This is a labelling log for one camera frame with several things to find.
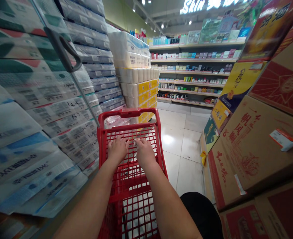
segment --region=hand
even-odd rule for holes
[[[153,147],[151,142],[147,141],[146,139],[135,139],[135,142],[138,147],[136,154],[137,161],[139,162],[142,169],[145,170],[147,166],[156,163]]]
[[[112,160],[119,165],[127,155],[130,141],[127,138],[118,136],[108,144],[108,160]]]

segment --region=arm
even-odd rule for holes
[[[156,221],[162,238],[202,239],[192,217],[155,161],[152,145],[137,140],[137,160],[152,189]]]
[[[127,155],[129,141],[121,139],[108,144],[109,156],[85,194],[54,235],[54,239],[97,238],[106,213],[112,179],[120,162]]]

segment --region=white floor tile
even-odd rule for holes
[[[176,192],[179,196],[188,192],[204,195],[202,166],[199,163],[181,157]]]
[[[187,115],[186,121],[185,121],[185,129],[197,131],[197,132],[203,132],[206,124],[207,124],[208,118],[200,117],[200,116],[193,116],[193,115]]]
[[[162,148],[178,156],[181,155],[184,129],[161,122]]]
[[[180,104],[171,104],[169,106],[169,111],[178,112],[190,115],[190,106],[180,105]]]
[[[161,124],[176,126],[178,128],[185,127],[186,114],[166,110],[158,111],[160,115]]]
[[[185,129],[181,157],[201,163],[199,138],[201,133]]]
[[[201,116],[209,118],[212,109],[207,107],[191,107],[190,114],[194,116]]]
[[[163,154],[169,182],[176,190],[181,157],[166,151],[163,151]]]

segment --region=yellow packaging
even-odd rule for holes
[[[219,100],[234,113],[266,65],[262,62],[235,63]]]

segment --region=person's right hand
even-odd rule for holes
[[[137,161],[142,169],[145,170],[147,166],[156,163],[153,147],[151,142],[146,139],[135,140],[135,142],[138,147],[136,154]]]

